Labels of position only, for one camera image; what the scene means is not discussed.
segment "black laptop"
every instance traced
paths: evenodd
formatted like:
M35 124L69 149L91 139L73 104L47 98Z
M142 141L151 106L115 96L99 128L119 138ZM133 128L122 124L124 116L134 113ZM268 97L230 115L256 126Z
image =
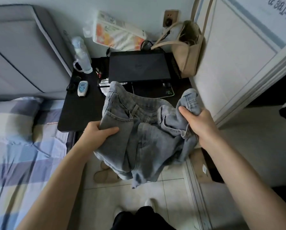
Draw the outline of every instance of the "black laptop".
M170 80L170 72L162 51L112 52L109 58L109 83Z

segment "wall socket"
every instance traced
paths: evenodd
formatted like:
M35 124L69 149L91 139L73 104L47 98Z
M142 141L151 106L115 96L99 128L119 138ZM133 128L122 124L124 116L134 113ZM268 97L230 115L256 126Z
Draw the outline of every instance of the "wall socket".
M175 10L175 9L166 10L164 12L163 27L167 27L165 22L168 18L172 19L172 24L176 23L178 20L178 14L179 14L179 10Z

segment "beige tote bag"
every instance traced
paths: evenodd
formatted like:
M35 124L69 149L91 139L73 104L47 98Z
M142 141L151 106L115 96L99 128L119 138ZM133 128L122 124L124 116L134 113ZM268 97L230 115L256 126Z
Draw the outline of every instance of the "beige tote bag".
M192 8L191 20L172 24L169 28L166 29L158 41L155 42L155 44L151 47L151 49L155 49L164 45L171 45L174 58L177 62L179 70L181 71L182 78L192 77L196 74L199 54L204 40L204 34L212 2L213 0L210 0L209 2L202 32L200 31L197 23L193 22L199 4L199 0L195 0ZM183 27L176 41L159 43L169 30L181 24Z

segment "white sneaker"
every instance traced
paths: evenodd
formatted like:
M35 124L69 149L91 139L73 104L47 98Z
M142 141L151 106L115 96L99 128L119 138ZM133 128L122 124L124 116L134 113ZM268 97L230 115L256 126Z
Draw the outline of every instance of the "white sneaker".
M123 211L124 211L124 209L121 206L117 206L114 210L114 213L113 213L113 221L114 221L115 217Z
M144 206L145 206L145 207L146 207L146 206L152 207L152 209L154 210L154 213L156 213L155 203L154 203L150 198L149 198L148 200L146 200Z

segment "forearm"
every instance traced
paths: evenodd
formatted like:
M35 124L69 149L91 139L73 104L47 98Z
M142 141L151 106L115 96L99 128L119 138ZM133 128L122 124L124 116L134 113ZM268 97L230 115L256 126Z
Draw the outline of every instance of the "forearm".
M250 229L286 229L286 203L220 136L206 146Z
M74 147L62 160L17 230L67 228L87 161L78 150Z

